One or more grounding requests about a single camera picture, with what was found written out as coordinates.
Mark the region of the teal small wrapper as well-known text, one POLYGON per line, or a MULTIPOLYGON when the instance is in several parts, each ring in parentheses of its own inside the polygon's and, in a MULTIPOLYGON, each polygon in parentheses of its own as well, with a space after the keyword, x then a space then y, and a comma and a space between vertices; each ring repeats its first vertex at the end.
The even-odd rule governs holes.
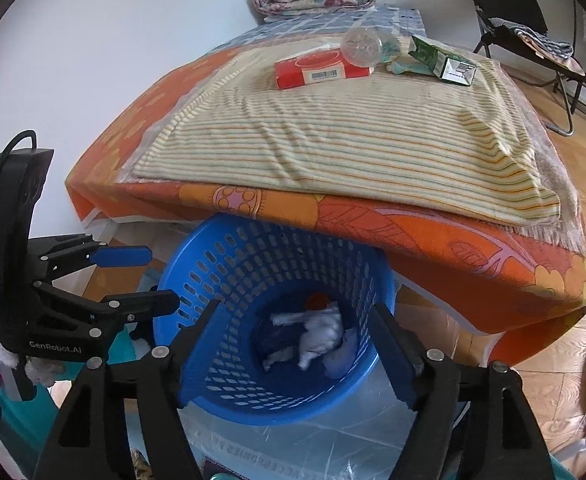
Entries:
POLYGON ((416 61, 414 58, 397 58, 397 60, 387 63, 385 68, 389 73, 394 75, 423 75, 429 73, 427 66, 416 61))

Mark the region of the green white milk carton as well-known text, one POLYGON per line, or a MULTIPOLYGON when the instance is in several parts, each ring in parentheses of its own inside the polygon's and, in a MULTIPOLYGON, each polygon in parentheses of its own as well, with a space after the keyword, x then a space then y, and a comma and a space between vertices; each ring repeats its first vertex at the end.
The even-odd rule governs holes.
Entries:
POLYGON ((422 63, 437 79, 470 87, 476 76, 476 63, 419 36, 410 39, 409 55, 422 63))

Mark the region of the blue plastic laundry basket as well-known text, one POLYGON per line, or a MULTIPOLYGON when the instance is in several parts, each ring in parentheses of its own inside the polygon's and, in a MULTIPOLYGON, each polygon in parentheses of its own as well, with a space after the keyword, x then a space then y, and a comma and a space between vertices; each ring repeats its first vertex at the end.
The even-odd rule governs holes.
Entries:
POLYGON ((252 426, 298 422, 351 393, 378 360, 369 312, 395 300, 381 249, 230 214, 196 228, 159 285, 180 302, 154 321, 158 344, 216 305, 178 401, 252 426))

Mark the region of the yellow striped towel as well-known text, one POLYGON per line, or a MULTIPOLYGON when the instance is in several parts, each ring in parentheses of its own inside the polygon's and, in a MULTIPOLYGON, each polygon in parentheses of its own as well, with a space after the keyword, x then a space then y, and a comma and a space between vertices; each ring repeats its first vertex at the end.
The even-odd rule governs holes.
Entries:
POLYGON ((376 70, 277 88, 276 62, 327 45, 235 53, 144 133, 122 173, 418 206, 586 252, 578 190, 502 66, 479 60, 468 87, 376 70))

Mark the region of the black folding chair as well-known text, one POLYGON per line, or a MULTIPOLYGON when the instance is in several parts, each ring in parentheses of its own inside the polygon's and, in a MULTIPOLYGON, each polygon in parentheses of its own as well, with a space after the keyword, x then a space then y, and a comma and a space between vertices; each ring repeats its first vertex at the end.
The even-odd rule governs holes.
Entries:
POLYGON ((555 78, 547 82, 561 94, 568 126, 545 127, 568 138, 574 133, 573 115, 578 108, 586 71, 574 58, 575 48, 548 36, 548 26, 537 0, 472 0, 480 26, 480 40, 474 53, 491 55, 497 46, 532 63, 552 70, 555 78))

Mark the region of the clear plastic bottle teal cap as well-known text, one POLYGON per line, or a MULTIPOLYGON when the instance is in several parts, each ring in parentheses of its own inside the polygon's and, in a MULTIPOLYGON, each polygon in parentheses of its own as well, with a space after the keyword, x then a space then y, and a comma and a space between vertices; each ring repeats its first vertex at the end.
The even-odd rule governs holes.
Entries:
POLYGON ((398 58, 401 44, 395 36, 378 29, 355 27, 342 36, 340 50, 347 62, 358 67, 376 68, 398 58))

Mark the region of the orange plastic cap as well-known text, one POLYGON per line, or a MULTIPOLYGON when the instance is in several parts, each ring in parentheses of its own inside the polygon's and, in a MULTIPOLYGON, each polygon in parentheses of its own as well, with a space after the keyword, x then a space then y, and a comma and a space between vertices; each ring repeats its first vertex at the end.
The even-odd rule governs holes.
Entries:
POLYGON ((313 292, 305 300, 307 311, 321 311, 329 306, 331 299, 323 292, 313 292))

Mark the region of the blue snack wrapper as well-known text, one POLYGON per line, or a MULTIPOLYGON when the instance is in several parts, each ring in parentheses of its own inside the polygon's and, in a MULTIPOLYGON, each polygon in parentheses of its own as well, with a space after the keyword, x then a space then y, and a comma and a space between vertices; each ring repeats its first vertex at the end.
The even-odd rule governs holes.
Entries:
POLYGON ((295 313, 267 311, 256 324, 253 333, 253 350, 255 361, 264 373, 269 373, 276 364, 299 360, 299 338, 304 331, 302 324, 291 326, 273 326, 270 317, 276 313, 295 313))

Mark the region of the clear plastic bag on floor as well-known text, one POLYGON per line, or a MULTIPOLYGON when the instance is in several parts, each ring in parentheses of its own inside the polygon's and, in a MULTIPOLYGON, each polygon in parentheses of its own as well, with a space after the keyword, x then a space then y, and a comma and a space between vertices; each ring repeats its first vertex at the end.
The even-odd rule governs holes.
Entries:
POLYGON ((377 365, 345 400, 302 422, 239 425, 194 404, 180 417, 198 460, 243 479, 386 479, 415 412, 377 365))

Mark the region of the orange floral mattress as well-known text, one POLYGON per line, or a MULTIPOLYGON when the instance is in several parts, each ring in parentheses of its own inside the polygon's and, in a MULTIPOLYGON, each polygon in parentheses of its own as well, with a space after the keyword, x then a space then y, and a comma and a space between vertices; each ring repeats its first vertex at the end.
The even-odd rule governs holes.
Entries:
POLYGON ((586 252, 460 214, 382 200, 124 176, 144 133, 232 55, 319 37, 220 50, 156 81, 70 170, 65 185, 79 218, 200 220, 219 211, 380 247, 396 272, 448 304, 470 330, 496 335, 492 357, 512 365, 570 330, 586 313, 586 252))

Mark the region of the white plastic bag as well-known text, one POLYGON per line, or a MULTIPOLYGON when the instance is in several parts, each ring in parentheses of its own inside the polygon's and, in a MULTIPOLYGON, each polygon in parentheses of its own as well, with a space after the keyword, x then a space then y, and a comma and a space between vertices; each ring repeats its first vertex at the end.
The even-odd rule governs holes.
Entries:
POLYGON ((297 366, 307 370, 319 356, 337 348, 341 343, 344 328, 339 304, 331 301, 325 310, 295 313, 276 313, 271 317, 273 326, 302 324, 304 331, 299 338, 299 360, 297 366))

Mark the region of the blue plaid mattress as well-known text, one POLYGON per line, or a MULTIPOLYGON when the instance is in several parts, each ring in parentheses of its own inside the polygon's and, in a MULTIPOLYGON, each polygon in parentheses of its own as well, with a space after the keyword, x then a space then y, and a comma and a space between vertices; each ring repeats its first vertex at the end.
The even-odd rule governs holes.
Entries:
POLYGON ((299 35, 340 35, 357 27, 375 28, 396 36, 427 36, 421 13, 417 9, 382 4, 361 11, 304 14, 296 18, 265 22, 220 44, 212 52, 299 35))

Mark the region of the red tissue box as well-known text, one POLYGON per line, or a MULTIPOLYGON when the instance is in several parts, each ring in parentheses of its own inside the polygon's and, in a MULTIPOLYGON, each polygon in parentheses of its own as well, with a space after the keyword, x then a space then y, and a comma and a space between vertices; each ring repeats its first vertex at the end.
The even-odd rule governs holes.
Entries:
POLYGON ((277 88, 287 90, 341 79, 363 78, 373 73, 344 58, 340 49, 316 50, 275 63, 277 88))

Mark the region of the striped clothes on chair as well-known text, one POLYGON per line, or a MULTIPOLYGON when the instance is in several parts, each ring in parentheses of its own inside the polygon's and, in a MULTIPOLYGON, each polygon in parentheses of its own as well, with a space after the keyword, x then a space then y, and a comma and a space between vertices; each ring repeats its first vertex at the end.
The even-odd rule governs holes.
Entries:
POLYGON ((574 47, 565 41, 549 38, 546 34, 535 32, 526 25, 503 20, 502 18, 490 18, 488 20, 495 30, 508 29, 522 42, 532 49, 539 58, 554 62, 573 73, 585 75, 581 64, 573 57, 574 47))

